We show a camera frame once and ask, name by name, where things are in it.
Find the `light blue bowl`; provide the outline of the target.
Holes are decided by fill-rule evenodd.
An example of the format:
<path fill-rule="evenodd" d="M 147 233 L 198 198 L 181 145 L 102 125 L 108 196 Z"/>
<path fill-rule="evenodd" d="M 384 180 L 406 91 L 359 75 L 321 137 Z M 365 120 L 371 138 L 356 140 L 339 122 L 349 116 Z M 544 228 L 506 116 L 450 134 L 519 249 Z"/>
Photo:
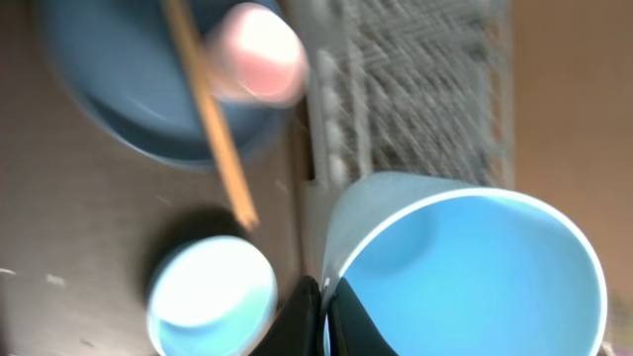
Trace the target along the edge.
<path fill-rule="evenodd" d="M 268 259 L 229 235 L 184 243 L 147 284 L 146 327 L 159 355 L 245 355 L 275 313 L 278 286 Z"/>

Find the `light blue cup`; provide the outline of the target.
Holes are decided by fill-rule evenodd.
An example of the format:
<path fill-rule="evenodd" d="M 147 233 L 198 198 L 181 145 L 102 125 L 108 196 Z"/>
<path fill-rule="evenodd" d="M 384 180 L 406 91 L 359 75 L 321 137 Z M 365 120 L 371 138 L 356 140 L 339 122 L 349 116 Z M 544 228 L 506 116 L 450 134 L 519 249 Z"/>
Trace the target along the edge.
<path fill-rule="evenodd" d="M 326 239 L 397 355 L 594 355 L 605 278 L 584 233 L 525 194 L 381 172 L 352 184 Z"/>

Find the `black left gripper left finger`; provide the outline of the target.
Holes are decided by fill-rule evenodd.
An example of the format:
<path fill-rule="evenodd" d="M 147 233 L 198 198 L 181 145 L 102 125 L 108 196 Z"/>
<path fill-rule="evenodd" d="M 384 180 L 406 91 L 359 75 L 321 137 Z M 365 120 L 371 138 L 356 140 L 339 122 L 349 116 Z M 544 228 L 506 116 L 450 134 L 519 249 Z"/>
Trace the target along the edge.
<path fill-rule="evenodd" d="M 317 355 L 320 291 L 317 281 L 302 277 L 250 356 Z"/>

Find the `pink cup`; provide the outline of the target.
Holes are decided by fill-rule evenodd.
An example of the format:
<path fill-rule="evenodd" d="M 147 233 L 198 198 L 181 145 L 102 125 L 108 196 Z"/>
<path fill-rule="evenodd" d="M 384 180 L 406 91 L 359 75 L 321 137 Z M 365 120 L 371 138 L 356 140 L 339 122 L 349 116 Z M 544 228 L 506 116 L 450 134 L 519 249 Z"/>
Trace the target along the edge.
<path fill-rule="evenodd" d="M 287 108 L 305 94 L 309 61 L 295 31 L 254 2 L 231 7 L 204 39 L 211 92 L 221 100 Z"/>

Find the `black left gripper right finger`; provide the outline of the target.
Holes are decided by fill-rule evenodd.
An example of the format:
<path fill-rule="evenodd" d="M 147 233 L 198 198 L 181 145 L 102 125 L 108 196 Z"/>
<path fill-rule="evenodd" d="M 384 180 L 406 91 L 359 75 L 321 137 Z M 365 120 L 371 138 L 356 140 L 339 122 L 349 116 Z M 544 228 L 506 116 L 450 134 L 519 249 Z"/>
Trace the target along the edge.
<path fill-rule="evenodd" d="M 339 281 L 326 316 L 332 356 L 397 355 L 345 279 Z"/>

